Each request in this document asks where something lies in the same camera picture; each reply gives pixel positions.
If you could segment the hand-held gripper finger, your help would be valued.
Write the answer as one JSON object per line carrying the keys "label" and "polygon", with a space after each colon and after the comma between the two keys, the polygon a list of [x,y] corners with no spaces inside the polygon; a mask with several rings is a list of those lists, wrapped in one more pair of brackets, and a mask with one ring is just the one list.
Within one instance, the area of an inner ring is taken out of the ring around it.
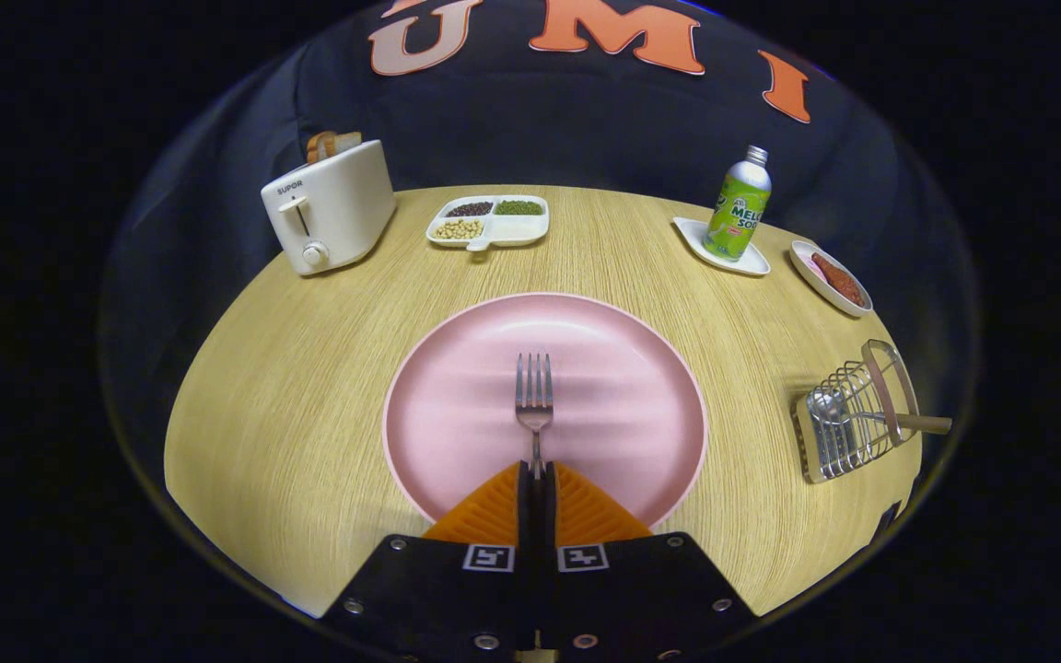
{"label": "hand-held gripper finger", "polygon": [[535,642],[560,662],[700,662],[756,614],[689,533],[653,534],[563,463],[535,467]]}
{"label": "hand-held gripper finger", "polygon": [[518,662],[542,607],[540,487],[514,463],[422,536],[387,534],[321,625],[376,662]]}

